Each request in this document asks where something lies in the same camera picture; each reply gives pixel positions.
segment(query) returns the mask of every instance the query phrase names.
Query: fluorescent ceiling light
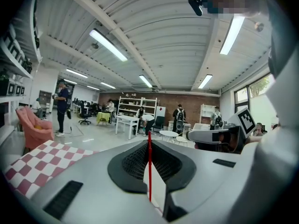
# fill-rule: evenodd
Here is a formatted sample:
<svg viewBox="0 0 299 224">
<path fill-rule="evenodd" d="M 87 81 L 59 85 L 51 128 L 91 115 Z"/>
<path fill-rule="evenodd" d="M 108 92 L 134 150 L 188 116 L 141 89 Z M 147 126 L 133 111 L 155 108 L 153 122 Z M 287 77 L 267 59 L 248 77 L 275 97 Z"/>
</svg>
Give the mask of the fluorescent ceiling light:
<svg viewBox="0 0 299 224">
<path fill-rule="evenodd" d="M 199 89 L 204 88 L 204 86 L 209 82 L 209 80 L 212 78 L 212 75 L 206 75 L 204 80 L 201 82 L 200 86 L 198 87 Z"/>
<path fill-rule="evenodd" d="M 77 84 L 77 82 L 73 82 L 71 80 L 67 80 L 67 79 L 64 79 L 65 81 L 69 82 L 69 83 L 73 83 L 73 84 Z"/>
<path fill-rule="evenodd" d="M 144 75 L 139 76 L 140 79 L 149 87 L 152 88 L 153 86 L 150 84 L 150 82 L 144 77 Z"/>
<path fill-rule="evenodd" d="M 230 24 L 230 28 L 227 34 L 227 37 L 225 38 L 225 41 L 223 43 L 223 46 L 220 50 L 220 54 L 227 55 L 232 48 L 239 31 L 242 27 L 242 24 L 244 22 L 245 17 L 235 15 L 233 18 L 232 23 Z"/>
<path fill-rule="evenodd" d="M 89 88 L 92 88 L 92 89 L 95 89 L 95 90 L 97 90 L 97 91 L 99 91 L 100 89 L 98 89 L 98 88 L 94 88 L 94 87 L 92 87 L 92 86 L 89 86 L 89 85 L 87 85 L 87 87 L 89 87 Z"/>
<path fill-rule="evenodd" d="M 105 86 L 108 86 L 108 87 L 110 87 L 110 88 L 112 88 L 112 89 L 116 89 L 114 86 L 109 85 L 109 84 L 106 84 L 106 83 L 104 83 L 104 82 L 101 82 L 101 84 L 103 84 L 103 85 L 105 85 Z"/>
<path fill-rule="evenodd" d="M 110 50 L 114 55 L 116 55 L 122 62 L 127 61 L 128 59 L 99 31 L 96 29 L 92 30 L 89 35 L 101 43 L 104 47 Z"/>
<path fill-rule="evenodd" d="M 76 75 L 78 75 L 78 76 L 81 76 L 81 77 L 87 78 L 87 76 L 85 76 L 85 75 L 82 75 L 82 74 L 80 74 L 80 73 L 78 73 L 78 72 L 75 72 L 75 71 L 73 71 L 73 70 L 66 69 L 66 71 L 68 71 L 68 72 L 70 72 L 70 73 L 73 73 L 73 74 L 76 74 Z"/>
</svg>

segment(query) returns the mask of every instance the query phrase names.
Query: brick wall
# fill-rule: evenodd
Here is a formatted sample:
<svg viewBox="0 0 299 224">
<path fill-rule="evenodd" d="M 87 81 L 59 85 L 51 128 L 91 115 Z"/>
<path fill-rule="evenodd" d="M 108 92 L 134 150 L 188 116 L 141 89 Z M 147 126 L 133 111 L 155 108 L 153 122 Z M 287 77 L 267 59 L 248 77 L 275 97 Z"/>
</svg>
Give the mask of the brick wall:
<svg viewBox="0 0 299 224">
<path fill-rule="evenodd" d="M 121 93 L 101 93 L 99 96 L 99 104 L 107 103 L 109 99 L 119 100 L 119 97 L 125 97 L 125 94 Z M 196 96 L 196 95 L 176 95 L 176 94 L 161 94 L 161 93 L 136 93 L 136 98 L 145 97 L 146 99 L 158 99 L 160 100 L 160 106 L 166 107 L 165 113 L 165 125 L 168 126 L 168 122 L 173 120 L 172 114 L 175 109 L 178 108 L 178 104 L 181 104 L 186 111 L 186 122 L 192 126 L 199 122 L 200 105 L 217 105 L 220 106 L 218 97 L 210 96 Z M 210 119 L 203 117 L 201 123 L 210 124 Z"/>
</svg>

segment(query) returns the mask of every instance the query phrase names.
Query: yellow table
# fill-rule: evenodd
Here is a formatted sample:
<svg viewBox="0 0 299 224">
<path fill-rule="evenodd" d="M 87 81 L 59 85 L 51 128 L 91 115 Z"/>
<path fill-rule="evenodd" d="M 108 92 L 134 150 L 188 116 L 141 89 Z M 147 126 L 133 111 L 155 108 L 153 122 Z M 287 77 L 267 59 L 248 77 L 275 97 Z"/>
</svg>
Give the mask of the yellow table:
<svg viewBox="0 0 299 224">
<path fill-rule="evenodd" d="M 108 122 L 110 119 L 110 113 L 103 113 L 103 112 L 99 112 L 97 115 L 97 125 L 100 122 Z"/>
</svg>

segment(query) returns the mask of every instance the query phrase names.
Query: pink armchair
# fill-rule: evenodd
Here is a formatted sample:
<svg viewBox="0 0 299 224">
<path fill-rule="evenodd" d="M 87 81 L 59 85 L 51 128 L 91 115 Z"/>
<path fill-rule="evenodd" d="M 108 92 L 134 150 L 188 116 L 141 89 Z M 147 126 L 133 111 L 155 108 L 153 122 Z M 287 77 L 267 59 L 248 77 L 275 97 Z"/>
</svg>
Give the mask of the pink armchair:
<svg viewBox="0 0 299 224">
<path fill-rule="evenodd" d="M 31 150 L 48 140 L 54 140 L 52 122 L 39 119 L 28 106 L 16 110 L 16 113 L 25 133 L 25 147 Z M 40 125 L 42 130 L 34 128 L 35 125 Z"/>
</svg>

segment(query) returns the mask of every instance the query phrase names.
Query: red line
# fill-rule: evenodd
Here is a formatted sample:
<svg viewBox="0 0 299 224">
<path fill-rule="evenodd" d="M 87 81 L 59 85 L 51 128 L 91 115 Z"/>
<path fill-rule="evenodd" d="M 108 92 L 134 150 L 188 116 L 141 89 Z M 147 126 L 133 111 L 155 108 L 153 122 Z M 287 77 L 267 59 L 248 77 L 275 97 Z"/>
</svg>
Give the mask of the red line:
<svg viewBox="0 0 299 224">
<path fill-rule="evenodd" d="M 151 202 L 151 132 L 149 131 L 149 201 Z"/>
</svg>

